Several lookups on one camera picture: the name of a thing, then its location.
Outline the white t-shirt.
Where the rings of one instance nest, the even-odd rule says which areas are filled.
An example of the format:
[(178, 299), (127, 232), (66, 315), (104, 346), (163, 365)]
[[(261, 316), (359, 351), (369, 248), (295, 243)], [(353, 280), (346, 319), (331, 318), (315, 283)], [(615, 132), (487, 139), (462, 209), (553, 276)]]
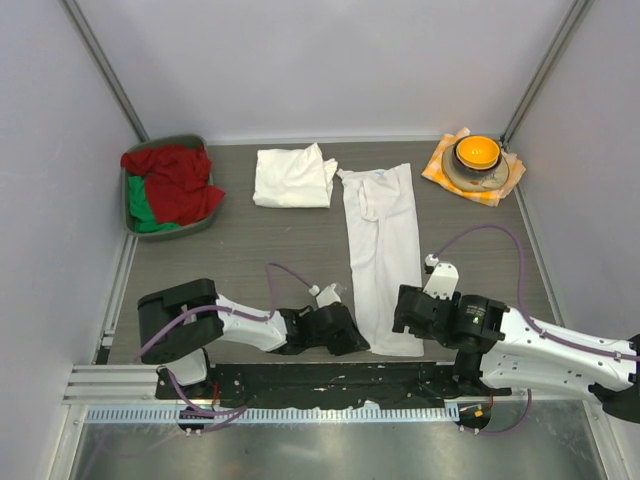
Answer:
[(420, 357), (423, 342), (392, 331), (399, 287), (422, 284), (411, 167), (337, 175), (343, 204), (357, 328), (376, 355)]
[(264, 208), (328, 209), (337, 170), (338, 162), (325, 160), (317, 143), (304, 149), (258, 150), (252, 199)]

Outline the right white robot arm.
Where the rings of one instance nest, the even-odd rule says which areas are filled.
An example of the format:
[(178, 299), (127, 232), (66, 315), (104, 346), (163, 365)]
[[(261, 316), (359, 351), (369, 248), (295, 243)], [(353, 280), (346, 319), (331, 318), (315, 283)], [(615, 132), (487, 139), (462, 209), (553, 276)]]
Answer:
[(480, 295), (432, 297), (408, 285), (399, 288), (392, 330), (455, 351), (451, 380), (464, 395), (540, 390), (639, 421), (638, 337), (593, 337), (527, 320), (520, 310)]

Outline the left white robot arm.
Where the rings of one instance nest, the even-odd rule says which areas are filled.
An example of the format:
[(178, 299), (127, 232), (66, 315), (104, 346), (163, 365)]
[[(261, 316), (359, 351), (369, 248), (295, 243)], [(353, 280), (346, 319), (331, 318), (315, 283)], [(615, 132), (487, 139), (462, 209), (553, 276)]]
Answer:
[(136, 358), (165, 366), (190, 398), (205, 397), (213, 385), (205, 347), (221, 340), (262, 352), (298, 355), (323, 347), (334, 356), (370, 348), (359, 332), (339, 287), (309, 288), (314, 306), (273, 311), (250, 308), (198, 279), (142, 297), (137, 304), (140, 350)]

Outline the beige ceramic plate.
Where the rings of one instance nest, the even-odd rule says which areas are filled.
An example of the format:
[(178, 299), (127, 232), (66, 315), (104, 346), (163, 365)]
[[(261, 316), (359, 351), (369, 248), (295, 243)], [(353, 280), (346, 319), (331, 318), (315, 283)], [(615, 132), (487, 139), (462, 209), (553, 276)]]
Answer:
[(499, 190), (506, 185), (510, 173), (507, 162), (500, 158), (496, 168), (488, 173), (471, 174), (454, 158), (453, 146), (445, 149), (442, 155), (441, 167), (444, 175), (454, 187), (471, 193)]

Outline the orange checked cloth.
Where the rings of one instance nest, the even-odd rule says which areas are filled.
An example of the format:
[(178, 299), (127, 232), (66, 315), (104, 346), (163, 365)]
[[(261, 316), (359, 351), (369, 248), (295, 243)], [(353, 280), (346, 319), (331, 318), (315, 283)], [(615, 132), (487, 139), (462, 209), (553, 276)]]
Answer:
[(441, 167), (441, 160), (442, 155), (447, 147), (454, 147), (458, 140), (470, 135), (471, 131), (468, 128), (462, 128), (456, 134), (444, 134), (437, 144), (421, 175), (423, 178), (441, 186), (443, 189), (449, 191), (450, 193), (485, 206), (497, 207), (500, 201), (506, 198), (516, 187), (516, 185), (524, 175), (526, 168), (523, 162), (517, 157), (515, 153), (507, 153), (504, 150), (501, 150), (501, 158), (503, 158), (507, 162), (510, 170), (509, 178), (504, 187), (500, 188), (499, 190), (482, 193), (471, 193), (459, 190), (458, 188), (454, 187), (453, 184), (444, 175)]

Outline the folded white t-shirt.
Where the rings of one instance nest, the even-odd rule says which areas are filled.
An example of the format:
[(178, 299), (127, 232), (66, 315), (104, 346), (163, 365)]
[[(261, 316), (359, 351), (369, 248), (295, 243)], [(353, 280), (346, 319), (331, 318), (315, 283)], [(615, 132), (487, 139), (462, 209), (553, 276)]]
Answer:
[(317, 143), (304, 149), (258, 150), (252, 199), (264, 208), (328, 209), (337, 170), (338, 162), (325, 160)]

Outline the orange bowl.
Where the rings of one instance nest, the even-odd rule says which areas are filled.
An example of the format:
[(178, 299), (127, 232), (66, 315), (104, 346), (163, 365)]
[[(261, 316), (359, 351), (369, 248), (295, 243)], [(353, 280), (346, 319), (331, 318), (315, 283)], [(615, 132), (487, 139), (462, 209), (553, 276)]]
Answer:
[(466, 136), (458, 140), (454, 146), (454, 154), (464, 167), (476, 171), (494, 168), (500, 159), (499, 144), (489, 137), (480, 135)]

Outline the red t-shirt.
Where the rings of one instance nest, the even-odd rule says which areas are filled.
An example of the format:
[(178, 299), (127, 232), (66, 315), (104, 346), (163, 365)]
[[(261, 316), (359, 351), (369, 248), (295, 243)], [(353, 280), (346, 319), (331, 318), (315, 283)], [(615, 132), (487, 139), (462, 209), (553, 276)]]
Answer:
[(130, 176), (145, 180), (146, 196), (159, 223), (195, 224), (209, 217), (225, 196), (210, 182), (212, 161), (203, 146), (145, 148), (124, 154), (121, 166)]

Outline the green t-shirt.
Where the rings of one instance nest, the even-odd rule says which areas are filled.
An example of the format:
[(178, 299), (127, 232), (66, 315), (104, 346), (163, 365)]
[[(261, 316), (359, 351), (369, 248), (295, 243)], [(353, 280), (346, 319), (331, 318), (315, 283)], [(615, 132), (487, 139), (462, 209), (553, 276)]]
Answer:
[(140, 176), (130, 176), (127, 180), (129, 213), (134, 219), (136, 233), (150, 234), (170, 231), (179, 227), (176, 223), (159, 223), (146, 196), (145, 180)]

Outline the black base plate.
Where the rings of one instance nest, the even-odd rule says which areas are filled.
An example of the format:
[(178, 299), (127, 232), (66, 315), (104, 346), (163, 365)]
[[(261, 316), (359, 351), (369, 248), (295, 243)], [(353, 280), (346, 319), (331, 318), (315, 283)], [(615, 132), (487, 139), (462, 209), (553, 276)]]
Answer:
[(463, 397), (506, 397), (509, 388), (461, 387), (453, 367), (435, 362), (216, 364), (182, 389), (192, 401), (225, 408), (342, 410), (367, 401), (383, 409), (440, 407)]

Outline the aluminium frame rail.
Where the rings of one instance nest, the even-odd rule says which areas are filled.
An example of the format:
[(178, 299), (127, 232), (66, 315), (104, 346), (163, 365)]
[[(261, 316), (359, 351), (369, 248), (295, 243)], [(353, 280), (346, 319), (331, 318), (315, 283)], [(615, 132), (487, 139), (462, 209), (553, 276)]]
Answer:
[(74, 365), (63, 404), (135, 404), (155, 402), (155, 367), (144, 365)]

